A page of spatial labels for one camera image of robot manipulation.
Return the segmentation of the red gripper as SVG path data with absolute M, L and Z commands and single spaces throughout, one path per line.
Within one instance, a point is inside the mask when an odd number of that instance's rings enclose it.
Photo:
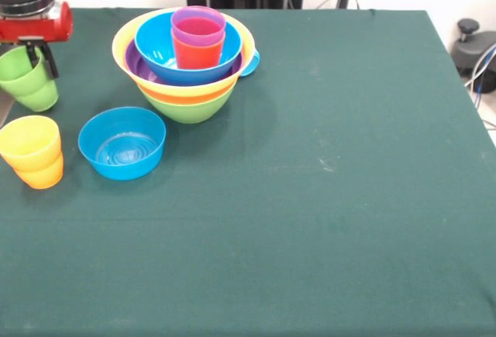
M 32 68 L 38 64 L 36 47 L 31 42 L 43 40 L 40 50 L 53 79 L 59 77 L 57 65 L 48 43 L 66 42 L 73 32 L 73 15 L 67 2 L 56 2 L 50 9 L 27 17 L 1 16 L 1 42 L 24 43 Z

